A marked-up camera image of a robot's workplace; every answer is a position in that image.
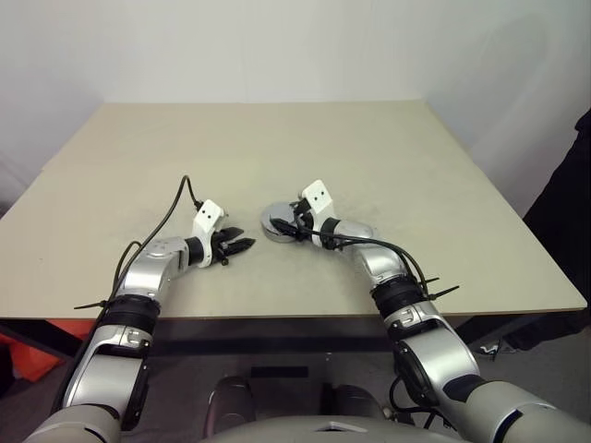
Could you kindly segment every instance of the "white wall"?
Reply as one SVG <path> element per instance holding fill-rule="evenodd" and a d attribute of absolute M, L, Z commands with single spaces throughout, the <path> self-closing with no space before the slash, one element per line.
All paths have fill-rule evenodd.
<path fill-rule="evenodd" d="M 0 201 L 103 101 L 426 99 L 523 213 L 591 102 L 591 0 L 0 0 Z"/>

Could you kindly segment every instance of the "wooden table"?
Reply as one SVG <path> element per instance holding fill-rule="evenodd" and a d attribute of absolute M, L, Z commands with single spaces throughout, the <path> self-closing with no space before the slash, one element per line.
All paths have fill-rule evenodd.
<path fill-rule="evenodd" d="M 179 279 L 162 317 L 373 316 L 338 254 L 282 245 L 263 208 L 316 178 L 344 219 L 410 251 L 444 315 L 574 310 L 585 300 L 423 102 L 105 104 L 0 221 L 0 317 L 95 317 L 115 263 L 170 205 L 183 174 L 258 242 Z M 189 235 L 183 198 L 161 236 Z"/>

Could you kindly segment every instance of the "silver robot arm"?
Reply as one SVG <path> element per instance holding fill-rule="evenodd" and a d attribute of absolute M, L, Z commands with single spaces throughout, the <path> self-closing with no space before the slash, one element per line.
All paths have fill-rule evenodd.
<path fill-rule="evenodd" d="M 591 441 L 591 426 L 510 383 L 483 379 L 468 347 L 431 302 L 440 294 L 429 295 L 422 274 L 421 281 L 412 275 L 410 256 L 382 242 L 374 228 L 337 219 L 320 180 L 297 202 L 271 205 L 261 222 L 272 240 L 311 240 L 341 250 L 368 275 L 409 396 L 419 407 L 437 410 L 466 440 Z"/>
<path fill-rule="evenodd" d="M 211 200 L 198 203 L 188 239 L 151 241 L 130 264 L 60 389 L 54 413 L 27 443 L 115 443 L 138 423 L 148 391 L 146 358 L 171 280 L 193 265 L 225 265 L 228 256 L 254 244 L 249 238 L 230 242 L 243 231 L 222 229 L 225 212 Z"/>

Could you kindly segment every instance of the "red object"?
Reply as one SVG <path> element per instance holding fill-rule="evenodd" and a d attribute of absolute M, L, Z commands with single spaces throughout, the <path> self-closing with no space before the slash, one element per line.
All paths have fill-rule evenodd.
<path fill-rule="evenodd" d="M 80 339 L 84 339 L 89 335 L 94 324 L 94 320 L 49 320 L 49 322 Z M 2 334 L 0 334 L 0 343 L 8 344 L 12 365 L 28 381 L 39 380 L 62 362 L 53 355 L 39 351 Z"/>

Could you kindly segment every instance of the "black cable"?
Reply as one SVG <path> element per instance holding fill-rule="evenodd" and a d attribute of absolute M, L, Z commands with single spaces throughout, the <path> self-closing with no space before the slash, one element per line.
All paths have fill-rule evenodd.
<path fill-rule="evenodd" d="M 413 258 L 413 256 L 411 256 L 408 252 L 406 252 L 404 249 L 402 249 L 398 245 L 384 242 L 382 240 L 377 240 L 375 238 L 353 237 L 351 235 L 341 235 L 339 233 L 321 233 L 319 231 L 314 231 L 312 229 L 309 229 L 306 226 L 304 226 L 303 224 L 300 224 L 299 222 L 298 222 L 298 227 L 303 233 L 307 233 L 309 235 L 317 235 L 319 237 L 328 237 L 328 238 L 333 238 L 335 240 L 346 240 L 346 242 L 336 245 L 335 248 L 343 247 L 343 246 L 350 246 L 350 245 L 371 244 L 371 245 L 378 245 L 378 246 L 387 247 L 391 251 L 395 252 L 401 259 L 403 257 L 408 258 L 408 260 L 415 267 L 416 273 L 418 274 L 418 278 L 420 280 L 421 287 L 423 289 L 423 292 L 425 293 L 425 296 L 427 296 L 428 288 L 427 288 L 427 282 L 425 281 L 425 274 L 423 274 L 423 270 L 420 268 L 420 266 L 418 266 L 418 263 Z M 406 269 L 407 272 L 409 272 L 412 276 L 413 273 L 408 268 L 408 263 L 406 263 L 406 267 L 407 267 L 407 269 Z"/>
<path fill-rule="evenodd" d="M 111 292 L 111 295 L 109 296 L 109 300 L 112 300 L 113 297 L 115 297 L 117 290 L 121 286 L 121 283 L 123 283 L 123 280 L 125 279 L 127 272 L 129 271 L 129 267 L 134 262 L 134 260 L 136 258 L 138 258 L 141 251 L 144 250 L 144 248 L 151 241 L 151 239 L 154 238 L 156 236 L 156 234 L 163 228 L 163 226 L 166 224 L 166 222 L 168 222 L 168 219 L 170 219 L 170 216 L 173 215 L 176 205 L 178 204 L 178 200 L 181 198 L 181 195 L 183 194 L 183 189 L 185 189 L 185 184 L 188 184 L 188 192 L 191 196 L 191 199 L 193 200 L 193 204 L 195 205 L 195 208 L 198 210 L 201 207 L 201 202 L 198 201 L 195 198 L 195 194 L 193 194 L 193 187 L 191 186 L 191 180 L 188 178 L 188 175 L 183 175 L 183 178 L 181 179 L 181 183 L 178 186 L 178 190 L 176 191 L 175 198 L 173 199 L 173 203 L 170 205 L 170 208 L 168 209 L 168 211 L 166 211 L 166 214 L 164 214 L 164 217 L 160 221 L 160 223 L 158 223 L 158 225 L 156 225 L 156 227 L 145 238 L 145 240 L 143 242 L 141 242 L 141 244 L 139 245 L 136 252 L 133 253 L 131 258 L 127 261 L 126 265 L 123 267 L 123 270 L 121 270 L 119 277 L 117 278 L 117 280 L 115 281 L 115 284 L 113 285 L 113 291 Z"/>
<path fill-rule="evenodd" d="M 427 420 L 425 421 L 425 425 L 423 426 L 423 429 L 429 429 L 431 427 L 431 424 L 433 423 L 433 419 L 436 417 L 435 413 L 430 413 L 427 417 Z"/>
<path fill-rule="evenodd" d="M 408 262 L 406 261 L 406 257 L 405 256 L 401 256 L 401 255 L 398 255 L 398 257 L 403 262 L 403 265 L 404 265 L 404 268 L 406 269 L 406 272 L 408 272 L 408 274 L 416 280 L 415 274 L 410 269 L 410 266 L 408 266 Z"/>
<path fill-rule="evenodd" d="M 127 245 L 126 249 L 123 251 L 123 254 L 121 254 L 119 262 L 117 263 L 117 267 L 115 268 L 115 275 L 113 276 L 113 287 L 115 287 L 115 285 L 117 284 L 117 280 L 119 279 L 119 275 L 121 274 L 121 267 L 123 266 L 123 261 L 125 260 L 127 254 L 129 254 L 129 251 L 133 246 L 140 247 L 141 243 L 138 240 L 134 240 L 133 242 L 129 243 L 129 245 Z"/>
<path fill-rule="evenodd" d="M 392 384 L 390 385 L 390 390 L 388 392 L 388 397 L 390 399 L 390 405 L 397 413 L 434 413 L 435 415 L 437 415 L 437 416 L 441 417 L 443 420 L 445 420 L 445 417 L 443 417 L 443 415 L 441 415 L 441 413 L 439 411 L 437 411 L 433 408 L 423 408 L 420 406 L 413 406 L 411 408 L 403 408 L 402 406 L 398 406 L 398 404 L 394 400 L 394 392 L 396 390 L 396 386 L 398 386 L 398 383 L 400 383 L 401 381 L 402 381 L 402 379 L 400 377 L 395 378 L 394 381 L 392 382 Z"/>

